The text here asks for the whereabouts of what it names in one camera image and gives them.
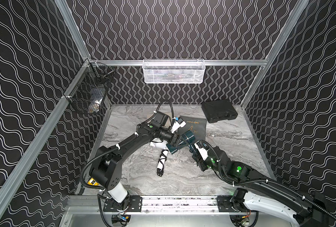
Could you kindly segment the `grey hair dryer bag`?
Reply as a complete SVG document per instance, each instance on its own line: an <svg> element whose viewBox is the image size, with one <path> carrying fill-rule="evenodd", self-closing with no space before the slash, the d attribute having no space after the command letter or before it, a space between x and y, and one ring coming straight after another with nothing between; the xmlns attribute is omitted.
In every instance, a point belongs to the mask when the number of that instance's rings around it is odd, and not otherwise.
<svg viewBox="0 0 336 227"><path fill-rule="evenodd" d="M181 115L180 117L186 122L186 125L183 128L178 129L177 132L179 135L190 130L195 137L194 142L205 140L207 125L207 120L205 118L196 118L185 115Z"/></svg>

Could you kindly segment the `yellow tape measure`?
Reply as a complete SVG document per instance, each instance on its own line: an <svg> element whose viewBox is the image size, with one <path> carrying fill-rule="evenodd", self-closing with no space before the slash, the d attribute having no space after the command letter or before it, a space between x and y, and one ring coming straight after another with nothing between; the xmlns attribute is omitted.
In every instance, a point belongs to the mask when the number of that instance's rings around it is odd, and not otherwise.
<svg viewBox="0 0 336 227"><path fill-rule="evenodd" d="M91 186L99 186L99 183L96 181L96 180L94 180L93 178L90 178L89 180L88 180L88 183L87 183L88 185L91 185Z"/></svg>

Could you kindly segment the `white hair dryer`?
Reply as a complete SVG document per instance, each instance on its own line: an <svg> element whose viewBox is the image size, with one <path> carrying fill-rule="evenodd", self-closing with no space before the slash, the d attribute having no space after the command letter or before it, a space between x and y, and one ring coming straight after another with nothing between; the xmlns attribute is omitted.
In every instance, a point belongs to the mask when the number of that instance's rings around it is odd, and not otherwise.
<svg viewBox="0 0 336 227"><path fill-rule="evenodd" d="M164 174L164 163L167 160L167 155L169 153L167 142L162 139L155 138L150 142L150 146L161 149L157 164L157 175L162 177Z"/></svg>

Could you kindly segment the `beige hair dryer bag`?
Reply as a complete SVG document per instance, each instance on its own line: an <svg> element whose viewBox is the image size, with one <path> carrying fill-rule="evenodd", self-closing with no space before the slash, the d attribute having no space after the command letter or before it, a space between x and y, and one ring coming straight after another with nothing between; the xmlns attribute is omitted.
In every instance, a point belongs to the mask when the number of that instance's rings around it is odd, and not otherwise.
<svg viewBox="0 0 336 227"><path fill-rule="evenodd" d="M157 113L153 113L153 115L150 116L150 117L146 120L146 122L149 124L149 123L155 118L156 114L157 114Z"/></svg>

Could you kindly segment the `black plastic case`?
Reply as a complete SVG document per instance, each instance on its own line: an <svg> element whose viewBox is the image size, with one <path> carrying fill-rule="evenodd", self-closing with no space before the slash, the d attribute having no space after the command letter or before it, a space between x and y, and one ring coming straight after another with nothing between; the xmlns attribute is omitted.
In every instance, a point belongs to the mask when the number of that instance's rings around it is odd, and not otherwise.
<svg viewBox="0 0 336 227"><path fill-rule="evenodd" d="M207 121L211 124L222 120L234 120L238 116L228 99L203 102L202 110Z"/></svg>

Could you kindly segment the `dark green hair dryer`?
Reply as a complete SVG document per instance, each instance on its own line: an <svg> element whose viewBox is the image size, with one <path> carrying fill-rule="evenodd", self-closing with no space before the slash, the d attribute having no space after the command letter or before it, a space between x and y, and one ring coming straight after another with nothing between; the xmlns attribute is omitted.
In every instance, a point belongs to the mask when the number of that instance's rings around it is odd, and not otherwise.
<svg viewBox="0 0 336 227"><path fill-rule="evenodd" d="M178 135L174 133L172 139L167 143L167 148L171 154L176 153L183 147L189 147L195 141L195 135L191 130L186 131L185 133Z"/></svg>

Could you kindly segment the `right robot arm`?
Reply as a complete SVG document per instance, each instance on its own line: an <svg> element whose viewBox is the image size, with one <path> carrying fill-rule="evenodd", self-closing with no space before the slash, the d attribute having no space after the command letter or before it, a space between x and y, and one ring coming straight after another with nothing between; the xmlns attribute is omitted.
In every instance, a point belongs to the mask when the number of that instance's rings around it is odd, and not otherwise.
<svg viewBox="0 0 336 227"><path fill-rule="evenodd" d="M239 161L232 161L218 146L200 140L189 145L192 158L202 171L212 170L223 182L236 187L229 206L240 212L263 212L295 227L327 227L336 216L326 209L324 195L301 193Z"/></svg>

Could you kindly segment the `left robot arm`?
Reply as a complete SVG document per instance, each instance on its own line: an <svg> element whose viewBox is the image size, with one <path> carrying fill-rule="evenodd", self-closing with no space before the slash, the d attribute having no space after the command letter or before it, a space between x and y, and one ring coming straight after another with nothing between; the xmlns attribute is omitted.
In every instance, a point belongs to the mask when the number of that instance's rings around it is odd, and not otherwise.
<svg viewBox="0 0 336 227"><path fill-rule="evenodd" d="M168 128L164 125L169 116L159 111L163 103L168 103L171 109L172 118ZM127 190L120 182L125 160L140 147L156 138L166 141L166 147L178 147L180 136L173 127L175 125L180 127L182 122L182 119L174 116L172 103L167 99L162 100L153 116L137 125L134 134L115 146L109 148L101 146L97 150L95 157L81 170L79 178L81 185L85 188L108 192L115 202L122 203L128 196Z"/></svg>

